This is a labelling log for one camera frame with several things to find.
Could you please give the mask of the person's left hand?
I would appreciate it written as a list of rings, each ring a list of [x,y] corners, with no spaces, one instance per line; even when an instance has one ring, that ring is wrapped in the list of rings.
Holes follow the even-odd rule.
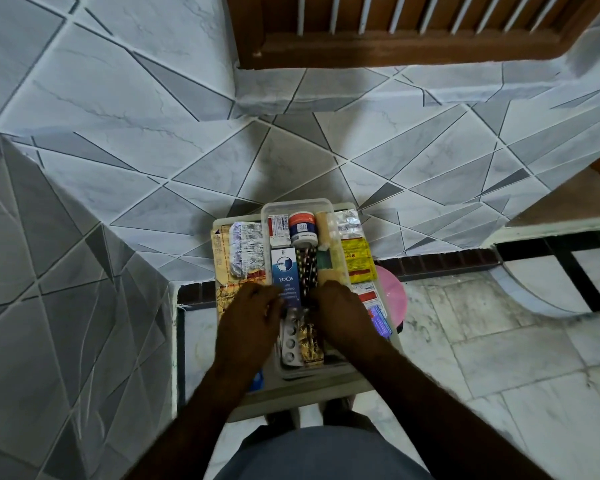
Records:
[[[214,366],[235,378],[252,380],[271,355],[277,329],[268,329],[258,317],[260,284],[243,285],[222,316],[217,329]]]

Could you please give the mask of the silver blister pack round pills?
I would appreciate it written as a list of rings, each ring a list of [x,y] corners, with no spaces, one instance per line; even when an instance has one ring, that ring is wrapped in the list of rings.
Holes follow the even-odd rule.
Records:
[[[289,308],[280,323],[279,363],[283,369],[300,369],[305,367],[299,345],[299,327],[303,318],[302,308]]]

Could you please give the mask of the person's right forearm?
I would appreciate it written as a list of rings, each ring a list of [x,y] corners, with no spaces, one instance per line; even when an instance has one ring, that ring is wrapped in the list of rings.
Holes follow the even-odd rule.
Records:
[[[386,340],[344,355],[389,406],[435,480],[553,480]]]

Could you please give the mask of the person's left forearm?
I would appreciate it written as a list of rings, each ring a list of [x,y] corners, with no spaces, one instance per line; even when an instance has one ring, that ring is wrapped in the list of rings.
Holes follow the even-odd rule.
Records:
[[[216,359],[177,418],[156,439],[125,480],[203,480],[230,414],[263,362]]]

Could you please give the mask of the black dotted blister strip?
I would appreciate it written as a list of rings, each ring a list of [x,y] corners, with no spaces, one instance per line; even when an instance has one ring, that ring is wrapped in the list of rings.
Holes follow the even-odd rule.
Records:
[[[305,303],[310,297],[311,290],[318,286],[317,249],[296,248],[296,263],[301,302]]]

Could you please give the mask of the gold foil blister strip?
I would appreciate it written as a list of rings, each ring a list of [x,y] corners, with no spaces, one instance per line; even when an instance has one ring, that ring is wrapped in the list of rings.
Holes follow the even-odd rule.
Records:
[[[321,339],[315,325],[302,321],[297,334],[301,359],[305,367],[322,367],[324,365],[324,351]]]

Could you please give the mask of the white box with red stripe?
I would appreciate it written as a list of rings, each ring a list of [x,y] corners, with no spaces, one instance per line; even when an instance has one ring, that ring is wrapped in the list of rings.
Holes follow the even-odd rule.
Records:
[[[358,295],[360,301],[366,308],[382,305],[381,298],[374,281],[352,283],[351,286],[352,290]]]

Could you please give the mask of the orange foil blister strip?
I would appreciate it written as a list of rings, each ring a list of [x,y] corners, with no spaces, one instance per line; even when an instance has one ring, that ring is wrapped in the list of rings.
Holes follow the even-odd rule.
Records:
[[[211,231],[214,270],[216,276],[216,311],[220,321],[240,289],[241,282],[230,267],[230,227],[221,225]]]

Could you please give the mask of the bundle of silver blister strips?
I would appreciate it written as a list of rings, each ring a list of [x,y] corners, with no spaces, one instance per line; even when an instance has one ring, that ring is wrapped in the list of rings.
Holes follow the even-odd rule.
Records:
[[[261,222],[239,221],[230,226],[229,263],[232,275],[240,279],[264,271]]]

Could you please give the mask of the blue and purple medicine box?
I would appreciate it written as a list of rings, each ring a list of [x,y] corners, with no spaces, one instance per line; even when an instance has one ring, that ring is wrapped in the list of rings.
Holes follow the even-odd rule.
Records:
[[[389,339],[392,335],[392,329],[387,321],[384,308],[381,305],[374,304],[368,306],[367,311],[378,334],[385,339]]]

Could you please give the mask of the clear plastic storage container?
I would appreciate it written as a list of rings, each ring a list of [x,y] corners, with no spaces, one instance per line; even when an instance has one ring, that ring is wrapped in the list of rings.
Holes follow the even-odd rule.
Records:
[[[350,287],[335,209],[327,199],[268,203],[261,212],[266,284],[280,288],[285,311],[273,364],[286,381],[350,370],[310,321],[312,290]]]

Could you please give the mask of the white and red medicine box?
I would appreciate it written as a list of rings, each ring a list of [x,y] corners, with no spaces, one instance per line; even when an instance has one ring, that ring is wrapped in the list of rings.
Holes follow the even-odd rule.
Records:
[[[267,218],[269,243],[271,248],[291,247],[290,229],[287,214],[270,215]]]

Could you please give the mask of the beige bandage roll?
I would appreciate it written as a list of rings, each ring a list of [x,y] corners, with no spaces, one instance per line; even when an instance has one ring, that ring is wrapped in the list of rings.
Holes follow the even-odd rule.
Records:
[[[318,250],[328,251],[331,247],[331,233],[329,231],[328,214],[326,212],[315,213],[315,227],[318,238]]]

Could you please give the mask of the grey shorts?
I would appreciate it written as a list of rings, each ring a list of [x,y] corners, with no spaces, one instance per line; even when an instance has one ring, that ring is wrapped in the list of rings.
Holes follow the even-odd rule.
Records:
[[[240,450],[214,480],[434,480],[377,432],[295,429]]]

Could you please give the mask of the brown wooden board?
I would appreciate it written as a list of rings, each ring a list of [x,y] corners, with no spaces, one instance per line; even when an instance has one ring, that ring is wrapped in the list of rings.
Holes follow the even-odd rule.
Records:
[[[507,224],[508,228],[600,221],[600,158]]]

